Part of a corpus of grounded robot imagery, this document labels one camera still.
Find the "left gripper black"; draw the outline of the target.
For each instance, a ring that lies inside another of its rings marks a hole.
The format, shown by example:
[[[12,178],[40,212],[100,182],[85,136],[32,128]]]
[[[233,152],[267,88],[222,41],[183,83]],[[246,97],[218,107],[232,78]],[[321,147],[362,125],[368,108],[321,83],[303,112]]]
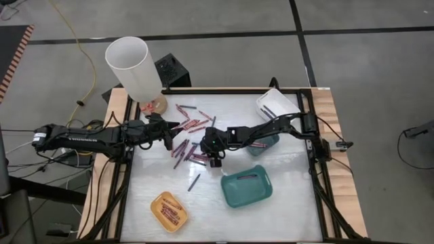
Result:
[[[151,144],[155,140],[163,140],[165,148],[173,148],[173,129],[178,129],[180,123],[164,120],[160,114],[151,113],[147,115],[149,123],[145,125],[144,143]]]

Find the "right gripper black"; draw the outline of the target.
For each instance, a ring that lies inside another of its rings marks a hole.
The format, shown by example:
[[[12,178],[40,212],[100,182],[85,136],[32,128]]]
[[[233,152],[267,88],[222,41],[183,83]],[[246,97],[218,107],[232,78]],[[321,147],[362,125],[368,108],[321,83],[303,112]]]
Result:
[[[233,127],[228,127],[226,131],[216,127],[207,127],[205,129],[205,135],[199,145],[203,154],[213,158],[210,159],[210,167],[222,167],[221,159],[225,157],[225,151],[234,151],[235,147],[229,144],[233,136],[232,130]]]

